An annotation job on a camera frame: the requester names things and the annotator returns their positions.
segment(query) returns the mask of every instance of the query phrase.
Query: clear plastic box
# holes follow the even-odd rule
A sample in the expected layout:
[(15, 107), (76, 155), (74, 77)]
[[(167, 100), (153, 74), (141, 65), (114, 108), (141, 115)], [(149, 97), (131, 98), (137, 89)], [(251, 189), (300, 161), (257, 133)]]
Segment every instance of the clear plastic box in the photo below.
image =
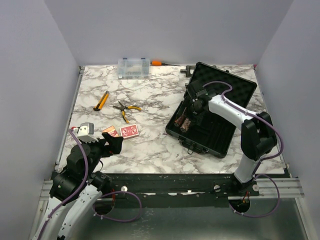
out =
[(147, 77), (149, 75), (150, 59), (119, 59), (117, 75), (119, 79), (125, 77)]

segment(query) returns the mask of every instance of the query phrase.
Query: white backdrop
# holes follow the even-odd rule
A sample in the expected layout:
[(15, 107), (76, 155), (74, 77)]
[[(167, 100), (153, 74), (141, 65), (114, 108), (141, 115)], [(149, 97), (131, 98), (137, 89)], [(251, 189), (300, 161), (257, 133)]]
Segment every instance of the white backdrop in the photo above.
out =
[(292, 0), (45, 0), (80, 65), (256, 64)]
[(320, 236), (320, 1), (295, 0), (257, 66), (284, 159), (299, 176)]
[(0, 4), (0, 239), (27, 240), (78, 66), (43, 0)]

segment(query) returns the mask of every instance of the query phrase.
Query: yellow handled pliers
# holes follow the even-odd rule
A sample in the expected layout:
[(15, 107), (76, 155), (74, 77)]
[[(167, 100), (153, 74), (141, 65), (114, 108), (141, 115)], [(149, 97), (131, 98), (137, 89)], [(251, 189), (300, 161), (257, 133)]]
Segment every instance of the yellow handled pliers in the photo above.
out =
[(128, 124), (129, 121), (128, 119), (126, 118), (126, 112), (125, 112), (125, 109), (137, 109), (139, 111), (141, 111), (141, 108), (138, 107), (138, 106), (124, 106), (120, 101), (118, 101), (119, 104), (121, 106), (113, 106), (115, 109), (119, 109), (121, 112), (122, 112), (122, 117), (123, 117), (123, 120), (125, 120), (125, 122)]

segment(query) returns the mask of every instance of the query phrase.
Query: black case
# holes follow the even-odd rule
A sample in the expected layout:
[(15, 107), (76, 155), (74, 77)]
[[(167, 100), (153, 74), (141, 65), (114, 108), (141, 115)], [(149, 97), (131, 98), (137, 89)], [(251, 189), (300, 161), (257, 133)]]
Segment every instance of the black case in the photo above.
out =
[[(225, 96), (244, 108), (247, 107), (257, 88), (257, 84), (253, 81), (219, 70), (202, 62), (196, 64), (189, 83), (195, 80), (200, 81), (203, 85), (212, 81), (222, 81), (230, 84), (233, 90), (226, 93)], [(205, 87), (208, 93), (216, 92), (218, 94), (221, 94), (228, 88), (228, 86), (221, 83), (214, 83)], [(192, 122), (189, 130), (186, 133), (182, 133), (180, 128), (174, 125), (174, 121), (176, 120), (178, 110), (181, 107), (184, 108), (189, 103), (189, 100), (189, 95), (185, 92), (184, 100), (180, 103), (165, 127), (166, 133), (178, 138), (181, 144), (188, 148), (190, 152), (194, 151), (199, 154), (210, 153), (218, 158), (224, 158), (227, 155), (236, 127), (219, 115), (211, 112), (202, 112), (196, 116), (196, 121)]]

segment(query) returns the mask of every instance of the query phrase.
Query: marble tabletop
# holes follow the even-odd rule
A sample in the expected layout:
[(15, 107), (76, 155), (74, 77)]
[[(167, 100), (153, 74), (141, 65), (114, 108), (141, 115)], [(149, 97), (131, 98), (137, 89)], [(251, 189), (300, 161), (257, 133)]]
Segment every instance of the marble tabletop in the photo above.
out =
[[(257, 82), (252, 65), (217, 66), (222, 70), (242, 78)], [(169, 122), (179, 103), (183, 100), (189, 82), (180, 69), (185, 66), (151, 66), (147, 79), (121, 79), (117, 77), (117, 66), (86, 66), (78, 91), (70, 126), (81, 123), (94, 123), (96, 137), (114, 126), (118, 133), (127, 126), (121, 112), (112, 108), (120, 100), (125, 105), (135, 105), (142, 111), (127, 110), (130, 124), (137, 124), (140, 135), (125, 139), (119, 155), (102, 158), (96, 171), (104, 173), (145, 173), (145, 174), (230, 174), (240, 162), (241, 133), (237, 129), (225, 158), (216, 158), (211, 154), (189, 155), (187, 148), (166, 134), (165, 126)], [(108, 90), (110, 96), (101, 111), (93, 111), (103, 93)], [(257, 87), (247, 108), (261, 112), (265, 105)], [(68, 134), (63, 147), (59, 169), (66, 165), (66, 158), (76, 143)], [(277, 152), (275, 147), (270, 154)], [(264, 161), (258, 173), (283, 174), (284, 163), (280, 157)]]

